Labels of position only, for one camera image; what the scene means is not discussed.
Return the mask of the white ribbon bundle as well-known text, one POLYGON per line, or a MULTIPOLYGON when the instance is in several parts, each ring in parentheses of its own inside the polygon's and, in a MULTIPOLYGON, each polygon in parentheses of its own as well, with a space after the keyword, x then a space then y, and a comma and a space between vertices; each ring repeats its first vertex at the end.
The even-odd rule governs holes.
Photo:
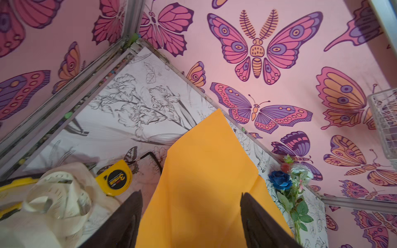
POLYGON ((6 192, 1 206, 17 211, 1 217, 2 248, 77 248, 121 205, 77 162, 6 192))

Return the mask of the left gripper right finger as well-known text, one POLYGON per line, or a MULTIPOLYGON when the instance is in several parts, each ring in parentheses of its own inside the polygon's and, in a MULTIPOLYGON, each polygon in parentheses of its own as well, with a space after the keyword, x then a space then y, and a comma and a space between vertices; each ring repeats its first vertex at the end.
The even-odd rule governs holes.
POLYGON ((240 208, 248 248, 301 247, 249 193, 242 194, 240 208))

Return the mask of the white fake flower stem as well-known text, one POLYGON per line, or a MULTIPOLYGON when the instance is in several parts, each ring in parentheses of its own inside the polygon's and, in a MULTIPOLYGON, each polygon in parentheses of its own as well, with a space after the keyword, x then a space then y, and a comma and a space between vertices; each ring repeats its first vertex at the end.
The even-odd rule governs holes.
POLYGON ((289 175, 293 183, 291 189, 287 191, 278 190, 277 195, 279 202, 293 220, 295 240, 301 246, 304 246, 301 232, 308 231, 307 224, 313 222, 313 218, 309 215, 304 191, 313 178, 313 174, 306 166, 299 165, 294 166, 289 175))

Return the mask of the pink fake rose stem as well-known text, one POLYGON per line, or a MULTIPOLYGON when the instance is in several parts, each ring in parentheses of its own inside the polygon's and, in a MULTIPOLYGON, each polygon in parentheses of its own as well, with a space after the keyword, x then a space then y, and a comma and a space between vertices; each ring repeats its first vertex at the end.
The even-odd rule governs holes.
POLYGON ((281 170, 284 173, 289 174, 292 170, 293 164, 294 164, 293 158, 290 155, 286 155, 283 157, 283 163, 281 165, 281 170))

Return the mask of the blue fake flower stem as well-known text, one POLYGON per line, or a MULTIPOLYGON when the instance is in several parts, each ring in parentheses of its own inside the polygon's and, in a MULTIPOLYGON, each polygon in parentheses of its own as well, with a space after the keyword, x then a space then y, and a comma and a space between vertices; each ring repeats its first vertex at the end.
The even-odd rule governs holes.
POLYGON ((281 170, 271 172, 269 180, 273 186, 280 191, 290 190, 293 185, 290 175, 281 170))

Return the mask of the orange wrapping paper sheet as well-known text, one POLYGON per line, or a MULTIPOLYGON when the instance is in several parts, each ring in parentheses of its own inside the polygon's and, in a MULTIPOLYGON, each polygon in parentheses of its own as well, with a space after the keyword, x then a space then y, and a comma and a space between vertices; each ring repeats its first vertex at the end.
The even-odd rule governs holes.
POLYGON ((240 199, 249 193, 293 237, 266 181, 220 110, 167 151, 143 215, 138 248, 244 248, 240 199))

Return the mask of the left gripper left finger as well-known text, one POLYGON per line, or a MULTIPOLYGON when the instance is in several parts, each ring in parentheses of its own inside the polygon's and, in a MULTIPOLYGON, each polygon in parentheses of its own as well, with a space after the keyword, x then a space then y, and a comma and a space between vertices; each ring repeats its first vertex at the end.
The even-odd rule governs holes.
POLYGON ((80 247, 134 248, 142 216, 142 192, 133 192, 80 247))

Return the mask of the yellow handled tool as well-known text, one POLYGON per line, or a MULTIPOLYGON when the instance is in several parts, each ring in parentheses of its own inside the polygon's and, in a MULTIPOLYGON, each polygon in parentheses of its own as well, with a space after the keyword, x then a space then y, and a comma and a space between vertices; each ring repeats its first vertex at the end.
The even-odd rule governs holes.
POLYGON ((35 177, 19 177, 1 181, 1 221, 22 209, 23 199, 39 178, 40 174, 35 177))

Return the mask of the yellow tape measure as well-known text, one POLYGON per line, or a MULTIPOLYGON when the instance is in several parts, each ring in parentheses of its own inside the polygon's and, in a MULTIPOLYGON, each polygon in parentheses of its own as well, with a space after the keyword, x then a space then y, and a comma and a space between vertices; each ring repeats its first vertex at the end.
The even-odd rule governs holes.
POLYGON ((132 179, 132 171, 124 160, 119 160, 95 178, 107 196, 119 196, 126 192, 132 179))

